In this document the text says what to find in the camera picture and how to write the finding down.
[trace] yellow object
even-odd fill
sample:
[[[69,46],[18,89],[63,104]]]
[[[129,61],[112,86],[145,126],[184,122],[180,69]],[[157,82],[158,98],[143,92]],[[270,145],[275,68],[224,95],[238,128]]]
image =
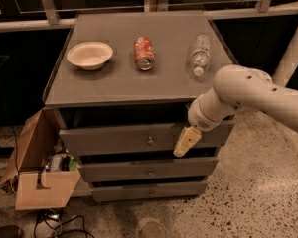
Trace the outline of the yellow object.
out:
[[[184,127],[176,144],[175,150],[173,151],[173,154],[177,157],[183,157],[190,148],[197,144],[201,137],[201,131],[199,131],[195,127]]]

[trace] cardboard box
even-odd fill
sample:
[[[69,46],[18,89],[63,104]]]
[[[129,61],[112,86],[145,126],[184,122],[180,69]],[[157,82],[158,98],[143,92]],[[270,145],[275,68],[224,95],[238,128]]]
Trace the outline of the cardboard box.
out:
[[[52,109],[44,108],[30,117],[19,136],[1,178],[6,182],[18,174],[16,210],[62,208],[80,179],[79,171],[41,173],[59,138],[60,127]]]

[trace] gray tabletop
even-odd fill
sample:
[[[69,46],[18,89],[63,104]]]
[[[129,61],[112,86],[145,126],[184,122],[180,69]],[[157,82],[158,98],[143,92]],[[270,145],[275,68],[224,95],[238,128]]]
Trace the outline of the gray tabletop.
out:
[[[189,57],[197,34],[212,39],[212,66],[197,80]],[[148,71],[134,62],[134,42],[148,37],[155,64]],[[90,41],[108,43],[113,57],[101,70],[71,65],[66,54]],[[124,103],[192,100],[212,87],[214,73],[231,64],[222,43],[200,11],[79,15],[65,55],[47,94],[48,107],[84,107]]]

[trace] bottle cap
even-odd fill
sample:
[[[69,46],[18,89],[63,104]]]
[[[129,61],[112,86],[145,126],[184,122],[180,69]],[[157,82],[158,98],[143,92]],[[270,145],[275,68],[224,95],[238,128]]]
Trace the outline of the bottle cap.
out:
[[[201,76],[204,72],[205,71],[201,67],[195,67],[193,70],[195,76]]]

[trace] bottom drawer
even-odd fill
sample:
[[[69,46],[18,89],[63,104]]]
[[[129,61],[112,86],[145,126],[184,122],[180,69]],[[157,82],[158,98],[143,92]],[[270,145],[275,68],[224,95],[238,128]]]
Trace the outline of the bottom drawer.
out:
[[[91,194],[96,202],[194,196],[202,194],[207,184],[206,180],[192,180],[186,182],[94,187],[91,189]]]

